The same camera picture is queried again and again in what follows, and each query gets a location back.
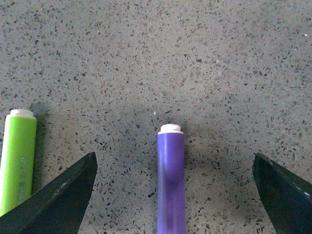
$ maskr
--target terrazzo countertop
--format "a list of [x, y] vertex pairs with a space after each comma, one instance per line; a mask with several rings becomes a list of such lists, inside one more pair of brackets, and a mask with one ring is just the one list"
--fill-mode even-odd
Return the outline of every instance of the terrazzo countertop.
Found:
[[156, 135], [185, 133], [188, 234], [273, 234], [262, 152], [312, 182], [310, 1], [0, 3], [0, 136], [39, 120], [34, 191], [95, 151], [79, 234], [156, 233]]

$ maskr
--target highlighter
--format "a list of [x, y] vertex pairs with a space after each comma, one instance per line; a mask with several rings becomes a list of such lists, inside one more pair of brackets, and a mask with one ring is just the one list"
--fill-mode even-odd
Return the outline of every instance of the highlighter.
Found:
[[157, 233], [186, 234], [184, 134], [179, 125], [161, 126], [157, 154]]
[[37, 120], [31, 111], [7, 115], [0, 166], [0, 216], [31, 196]]

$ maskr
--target purple marker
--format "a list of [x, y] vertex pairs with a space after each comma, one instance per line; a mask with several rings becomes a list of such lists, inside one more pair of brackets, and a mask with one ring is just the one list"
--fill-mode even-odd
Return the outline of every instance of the purple marker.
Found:
[[184, 134], [176, 124], [161, 126], [158, 142], [158, 234], [185, 234]]

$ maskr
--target green highlighter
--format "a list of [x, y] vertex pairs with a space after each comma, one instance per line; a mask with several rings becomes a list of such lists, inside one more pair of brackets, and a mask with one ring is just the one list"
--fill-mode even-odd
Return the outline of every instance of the green highlighter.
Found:
[[6, 117], [0, 166], [0, 216], [31, 196], [37, 120], [31, 111]]

